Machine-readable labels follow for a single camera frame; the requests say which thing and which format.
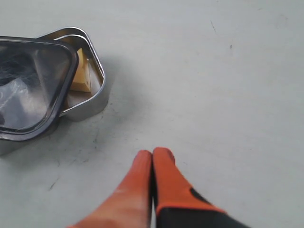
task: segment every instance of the clear plastic lid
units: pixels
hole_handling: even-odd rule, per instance
[[[0,37],[0,139],[23,141],[47,130],[77,65],[66,43]]]

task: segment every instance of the black lid rim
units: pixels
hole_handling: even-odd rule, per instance
[[[64,82],[61,86],[61,90],[57,96],[55,104],[52,107],[50,115],[42,121],[36,128],[31,129],[28,132],[7,132],[0,130],[0,140],[13,141],[13,142],[22,142],[32,140],[41,136],[43,133],[47,132],[48,129],[54,124],[61,113],[62,105],[66,99],[67,93],[71,87],[74,75],[78,67],[78,54],[76,50],[68,43],[57,41],[57,40],[43,40],[39,38],[17,38],[17,37],[1,37],[0,42],[25,42],[25,43],[36,43],[36,44],[45,44],[45,45],[54,45],[57,47],[63,48],[68,57],[70,58],[69,70],[66,74]]]

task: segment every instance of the tin lid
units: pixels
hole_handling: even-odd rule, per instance
[[[67,43],[0,37],[0,139],[25,141],[48,130],[77,66]]]

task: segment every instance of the concrete floor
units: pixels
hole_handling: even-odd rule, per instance
[[[77,222],[156,146],[244,223],[304,227],[303,14],[302,0],[3,1],[1,35],[86,30],[113,87],[103,113],[0,158],[0,227]]]

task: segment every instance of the yellow block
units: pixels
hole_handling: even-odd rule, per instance
[[[79,56],[79,64],[70,90],[80,91],[80,92],[90,92],[91,81],[90,81],[88,60],[86,59],[86,56],[82,51],[82,48],[77,51],[77,54]]]

